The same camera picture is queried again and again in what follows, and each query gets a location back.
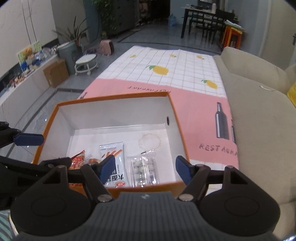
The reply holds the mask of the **small round red snack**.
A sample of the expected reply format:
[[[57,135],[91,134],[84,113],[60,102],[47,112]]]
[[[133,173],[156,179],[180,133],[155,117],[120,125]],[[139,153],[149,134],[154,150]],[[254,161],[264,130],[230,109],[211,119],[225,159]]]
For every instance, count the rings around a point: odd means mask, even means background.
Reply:
[[[84,164],[92,164],[92,163],[100,163],[101,160],[100,159],[97,159],[97,158],[90,158],[90,159],[87,159]]]

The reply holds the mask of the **white breadstick snack bag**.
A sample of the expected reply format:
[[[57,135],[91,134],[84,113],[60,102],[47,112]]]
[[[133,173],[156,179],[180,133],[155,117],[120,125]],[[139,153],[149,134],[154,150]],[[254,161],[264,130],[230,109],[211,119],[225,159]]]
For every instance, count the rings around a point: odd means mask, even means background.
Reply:
[[[111,165],[113,169],[105,183],[105,186],[114,188],[129,186],[129,181],[125,168],[124,143],[117,142],[111,144],[103,144],[99,147],[102,159],[110,156],[114,157],[114,162]]]

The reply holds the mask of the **red Mimi fries bag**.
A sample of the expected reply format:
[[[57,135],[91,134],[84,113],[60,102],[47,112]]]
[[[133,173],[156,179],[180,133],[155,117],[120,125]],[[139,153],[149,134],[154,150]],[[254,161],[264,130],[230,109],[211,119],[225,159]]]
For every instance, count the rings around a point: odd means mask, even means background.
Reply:
[[[84,165],[85,161],[85,151],[81,151],[71,158],[71,165],[69,170],[77,170],[80,169]]]

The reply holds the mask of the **clear white candy bag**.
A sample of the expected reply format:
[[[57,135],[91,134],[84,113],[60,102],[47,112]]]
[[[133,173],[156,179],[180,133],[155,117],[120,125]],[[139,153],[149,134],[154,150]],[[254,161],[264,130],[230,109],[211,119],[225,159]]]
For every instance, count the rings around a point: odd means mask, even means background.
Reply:
[[[159,184],[156,164],[156,151],[149,150],[136,156],[128,157],[133,187],[145,187]]]

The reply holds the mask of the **white tv counter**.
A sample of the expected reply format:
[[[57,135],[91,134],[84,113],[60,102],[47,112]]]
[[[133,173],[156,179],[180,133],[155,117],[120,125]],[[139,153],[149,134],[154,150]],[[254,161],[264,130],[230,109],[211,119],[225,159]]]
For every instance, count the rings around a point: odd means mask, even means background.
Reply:
[[[10,88],[1,96],[1,121],[6,121],[12,128],[16,126],[33,103],[49,88],[44,69],[58,60],[57,55],[50,57],[15,88]]]

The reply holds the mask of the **orange cardboard box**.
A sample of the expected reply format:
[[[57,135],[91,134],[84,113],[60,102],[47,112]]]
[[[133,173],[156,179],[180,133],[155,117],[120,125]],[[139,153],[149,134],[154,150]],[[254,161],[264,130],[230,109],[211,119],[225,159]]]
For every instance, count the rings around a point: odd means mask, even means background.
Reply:
[[[124,192],[169,191],[179,195],[185,184],[176,171],[177,156],[188,157],[176,108],[167,92],[131,93],[77,99],[58,103],[44,130],[33,164],[72,157],[102,159],[100,145],[124,143],[125,157],[155,150],[159,184],[146,187],[110,187],[118,197]]]

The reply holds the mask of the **brown cardboard carton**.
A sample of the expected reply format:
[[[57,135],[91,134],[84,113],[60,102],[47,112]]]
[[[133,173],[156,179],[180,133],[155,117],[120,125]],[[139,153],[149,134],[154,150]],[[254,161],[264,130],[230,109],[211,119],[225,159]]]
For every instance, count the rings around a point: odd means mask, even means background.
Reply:
[[[49,65],[43,70],[43,72],[50,87],[57,87],[69,78],[69,73],[64,59]]]

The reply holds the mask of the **teddy bear picture card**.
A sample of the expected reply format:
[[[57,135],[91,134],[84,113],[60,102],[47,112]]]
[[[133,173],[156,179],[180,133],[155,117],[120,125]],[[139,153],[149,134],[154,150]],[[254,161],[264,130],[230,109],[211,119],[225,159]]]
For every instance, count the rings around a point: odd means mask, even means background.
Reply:
[[[40,41],[35,41],[16,54],[22,72],[26,72],[27,69],[30,68],[30,65],[32,65],[35,59],[35,55],[40,51],[42,51]]]

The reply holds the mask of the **beige sofa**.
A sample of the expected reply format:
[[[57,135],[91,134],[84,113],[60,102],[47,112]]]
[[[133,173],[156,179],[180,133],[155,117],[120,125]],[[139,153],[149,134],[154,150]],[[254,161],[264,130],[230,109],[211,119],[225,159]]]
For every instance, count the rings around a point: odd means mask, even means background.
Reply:
[[[278,238],[295,234],[295,66],[227,47],[215,56],[231,108],[240,171],[280,206]]]

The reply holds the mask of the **white round stool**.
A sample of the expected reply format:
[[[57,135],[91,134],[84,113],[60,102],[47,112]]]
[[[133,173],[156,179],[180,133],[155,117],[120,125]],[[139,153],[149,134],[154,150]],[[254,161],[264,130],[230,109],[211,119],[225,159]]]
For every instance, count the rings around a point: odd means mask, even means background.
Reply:
[[[85,54],[81,56],[74,65],[75,75],[86,73],[90,76],[94,69],[98,68],[97,55],[96,54]]]

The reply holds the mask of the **grey plant pot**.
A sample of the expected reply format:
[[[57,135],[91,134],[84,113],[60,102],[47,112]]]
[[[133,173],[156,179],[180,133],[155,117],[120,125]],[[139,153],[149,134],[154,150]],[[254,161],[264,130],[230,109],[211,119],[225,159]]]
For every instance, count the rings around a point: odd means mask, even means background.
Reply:
[[[75,74],[76,60],[81,56],[81,51],[76,42],[67,42],[57,47],[57,55],[60,59],[64,59],[69,75]]]

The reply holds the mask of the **pink small heater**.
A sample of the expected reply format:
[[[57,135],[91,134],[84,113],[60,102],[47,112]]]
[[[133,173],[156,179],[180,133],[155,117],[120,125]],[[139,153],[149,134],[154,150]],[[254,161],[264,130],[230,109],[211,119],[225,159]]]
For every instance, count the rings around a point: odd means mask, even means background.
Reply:
[[[112,55],[114,53],[114,45],[112,40],[102,40],[99,45],[100,53],[102,55]]]

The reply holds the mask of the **yellow cushion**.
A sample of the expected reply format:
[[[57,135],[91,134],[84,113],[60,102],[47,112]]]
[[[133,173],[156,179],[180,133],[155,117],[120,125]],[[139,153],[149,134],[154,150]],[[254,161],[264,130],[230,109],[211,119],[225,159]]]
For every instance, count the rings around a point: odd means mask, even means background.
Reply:
[[[294,83],[287,92],[287,97],[295,105],[296,103],[296,83]]]

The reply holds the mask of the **orange stool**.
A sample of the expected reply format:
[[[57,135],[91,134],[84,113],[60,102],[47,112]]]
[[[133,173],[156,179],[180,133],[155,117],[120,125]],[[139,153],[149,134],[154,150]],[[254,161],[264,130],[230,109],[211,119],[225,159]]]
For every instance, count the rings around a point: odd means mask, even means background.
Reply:
[[[224,49],[225,47],[230,47],[231,42],[234,43],[234,48],[239,49],[241,46],[242,35],[242,30],[227,25],[221,42],[222,49]]]

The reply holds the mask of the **black dining table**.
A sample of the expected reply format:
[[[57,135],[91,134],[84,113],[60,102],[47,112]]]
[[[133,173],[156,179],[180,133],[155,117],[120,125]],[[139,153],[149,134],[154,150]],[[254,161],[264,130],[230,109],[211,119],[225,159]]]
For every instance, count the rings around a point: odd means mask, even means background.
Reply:
[[[188,26],[188,34],[191,33],[192,25],[196,24],[202,29],[202,37],[212,36],[213,39],[217,32],[220,32],[220,39],[226,28],[225,21],[233,21],[235,14],[233,12],[215,11],[197,9],[190,6],[183,7],[185,10],[182,24],[181,38],[184,38],[186,26]]]

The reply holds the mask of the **dark drawer cabinet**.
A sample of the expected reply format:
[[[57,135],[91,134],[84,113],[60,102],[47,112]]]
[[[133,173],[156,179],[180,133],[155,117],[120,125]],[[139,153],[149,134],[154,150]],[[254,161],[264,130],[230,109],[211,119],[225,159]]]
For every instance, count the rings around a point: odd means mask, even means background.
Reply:
[[[113,16],[115,18],[115,22],[113,23],[113,29],[108,30],[107,34],[115,36],[134,28],[134,12],[133,0],[113,1]]]

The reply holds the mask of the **blue water jug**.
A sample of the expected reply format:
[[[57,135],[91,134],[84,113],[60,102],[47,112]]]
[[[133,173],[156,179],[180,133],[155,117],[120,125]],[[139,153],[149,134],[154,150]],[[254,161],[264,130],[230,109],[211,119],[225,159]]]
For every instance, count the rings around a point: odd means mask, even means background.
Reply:
[[[176,19],[176,17],[173,15],[173,14],[171,14],[169,17],[168,17],[168,25],[170,26],[170,27],[173,27],[173,26],[175,26],[177,24],[177,19]]]

